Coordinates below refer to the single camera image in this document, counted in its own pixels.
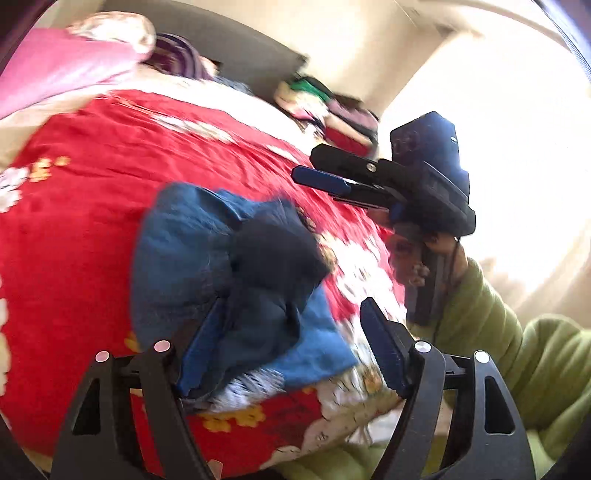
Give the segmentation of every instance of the silver screw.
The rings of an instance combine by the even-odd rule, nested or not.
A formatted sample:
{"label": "silver screw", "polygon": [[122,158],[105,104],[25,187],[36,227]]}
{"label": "silver screw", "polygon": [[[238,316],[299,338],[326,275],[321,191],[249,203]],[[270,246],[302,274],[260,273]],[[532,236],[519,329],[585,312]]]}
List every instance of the silver screw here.
{"label": "silver screw", "polygon": [[428,342],[417,342],[414,344],[415,350],[421,353],[428,353],[431,351],[431,344]]}
{"label": "silver screw", "polygon": [[488,353],[483,352],[482,350],[478,350],[474,354],[474,358],[478,360],[481,364],[487,364],[491,361],[491,356]]}
{"label": "silver screw", "polygon": [[99,353],[97,353],[95,355],[95,360],[98,363],[102,363],[102,362],[106,362],[109,359],[110,355],[109,352],[107,352],[107,350],[101,350]]}
{"label": "silver screw", "polygon": [[154,350],[157,352],[166,352],[170,348],[170,342],[168,340],[160,340],[154,344]]}

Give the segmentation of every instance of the black handle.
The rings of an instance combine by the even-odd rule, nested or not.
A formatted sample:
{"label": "black handle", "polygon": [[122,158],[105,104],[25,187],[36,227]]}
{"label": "black handle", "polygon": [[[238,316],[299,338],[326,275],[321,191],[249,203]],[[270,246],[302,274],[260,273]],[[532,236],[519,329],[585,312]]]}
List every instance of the black handle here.
{"label": "black handle", "polygon": [[443,315],[445,283],[451,267],[451,258],[434,253],[423,244],[421,261],[429,269],[422,287],[407,286],[404,306],[407,321],[421,326],[436,325]]}

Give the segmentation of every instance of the pile of clothes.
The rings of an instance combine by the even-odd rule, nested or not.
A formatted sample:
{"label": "pile of clothes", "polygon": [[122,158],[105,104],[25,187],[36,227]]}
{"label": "pile of clothes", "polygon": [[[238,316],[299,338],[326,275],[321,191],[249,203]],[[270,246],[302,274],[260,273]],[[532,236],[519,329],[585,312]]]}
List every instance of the pile of clothes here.
{"label": "pile of clothes", "polygon": [[360,157],[375,156],[379,119],[360,101],[337,95],[310,76],[281,82],[274,100],[302,130]]}
{"label": "pile of clothes", "polygon": [[142,348],[173,339],[188,411],[240,410],[358,363],[321,286],[325,258],[287,200],[160,192],[138,238],[131,317]]}

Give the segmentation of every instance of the bed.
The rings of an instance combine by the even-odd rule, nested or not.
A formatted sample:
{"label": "bed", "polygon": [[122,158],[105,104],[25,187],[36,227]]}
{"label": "bed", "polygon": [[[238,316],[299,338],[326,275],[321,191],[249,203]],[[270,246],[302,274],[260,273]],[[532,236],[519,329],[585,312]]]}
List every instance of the bed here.
{"label": "bed", "polygon": [[[303,57],[244,25],[174,1],[108,0],[103,9],[133,10],[157,31],[176,29],[200,42],[200,53],[221,61],[224,75],[249,83],[261,98],[139,65],[122,83],[66,92],[0,121],[0,169],[10,167],[18,192],[0,213],[0,410],[15,437],[51,456],[95,353],[138,351],[128,313],[138,231],[158,192],[187,182],[256,201],[281,195],[303,208],[336,259],[323,288],[359,361],[245,410],[190,416],[205,458],[222,462],[223,476],[237,476],[354,432],[357,441],[374,441],[359,429],[398,398],[383,384],[358,306],[373,296],[389,318],[400,320],[402,290],[390,280],[383,232],[362,211],[290,180],[295,165],[309,164],[313,139],[263,99]],[[210,33],[191,37],[196,31]],[[210,45],[212,35],[227,41]],[[252,64],[238,62],[251,57]],[[159,473],[141,392],[132,392],[132,401],[144,460]],[[245,445],[257,448],[245,455]]]}

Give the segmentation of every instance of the green sleeve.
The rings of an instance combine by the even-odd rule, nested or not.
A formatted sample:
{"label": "green sleeve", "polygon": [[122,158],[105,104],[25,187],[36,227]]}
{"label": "green sleeve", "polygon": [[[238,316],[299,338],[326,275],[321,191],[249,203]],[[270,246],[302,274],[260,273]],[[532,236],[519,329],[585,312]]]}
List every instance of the green sleeve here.
{"label": "green sleeve", "polygon": [[[540,455],[556,460],[591,407],[591,332],[556,315],[543,316],[523,329],[478,264],[469,264],[447,302],[436,346],[453,355],[489,352],[525,428],[536,433],[532,438],[545,450]],[[432,340],[432,329],[412,326],[411,331]]]}

